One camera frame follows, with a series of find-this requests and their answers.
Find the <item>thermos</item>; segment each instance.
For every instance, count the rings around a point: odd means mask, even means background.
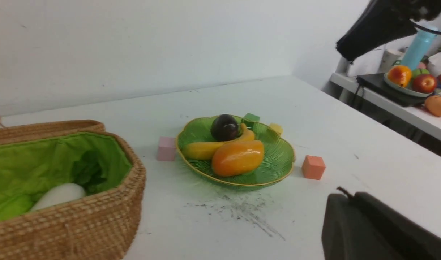
[[[425,26],[428,29],[437,31],[434,26]],[[418,67],[418,64],[423,59],[424,55],[427,53],[431,44],[436,38],[436,34],[418,30],[417,36],[415,36],[414,41],[407,49],[404,58],[401,61],[401,65],[409,67],[412,71]]]

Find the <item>green plate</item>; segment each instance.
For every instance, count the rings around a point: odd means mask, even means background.
[[[211,161],[185,158],[181,153],[181,148],[185,145],[194,142],[215,142],[210,129],[216,117],[196,118],[187,123],[177,136],[177,152],[191,170],[209,181],[242,190],[264,188],[285,179],[291,174],[295,161],[293,147],[272,128],[259,122],[252,122],[252,130],[256,134],[256,139],[264,143],[265,154],[261,165],[253,172],[233,177],[219,177],[213,172]],[[233,117],[238,123],[243,120],[242,117]]]

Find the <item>yellow banana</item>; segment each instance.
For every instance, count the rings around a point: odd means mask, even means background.
[[[254,132],[249,130],[244,123],[240,124],[240,128],[243,131],[242,135],[234,140],[228,140],[225,142],[197,142],[189,143],[182,150],[182,154],[189,159],[194,160],[210,160],[214,153],[222,145],[230,142],[236,142],[239,140],[254,140],[256,137]]]

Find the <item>wicker basket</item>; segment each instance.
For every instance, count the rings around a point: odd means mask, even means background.
[[[103,124],[95,121],[0,129],[0,145],[86,131],[109,135],[115,138],[133,165],[114,189],[0,222],[1,260],[118,260],[124,257],[141,220],[146,170],[122,138],[101,131],[103,129]]]
[[[70,120],[51,123],[35,123],[32,125],[19,125],[0,128],[0,140],[24,135],[39,135],[42,133],[62,132],[69,130],[105,131],[105,126],[103,123],[94,120]]]

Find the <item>white egg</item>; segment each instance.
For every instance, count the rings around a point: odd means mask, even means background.
[[[60,203],[80,199],[85,196],[85,190],[75,183],[65,183],[48,191],[31,208],[31,211],[44,209]]]

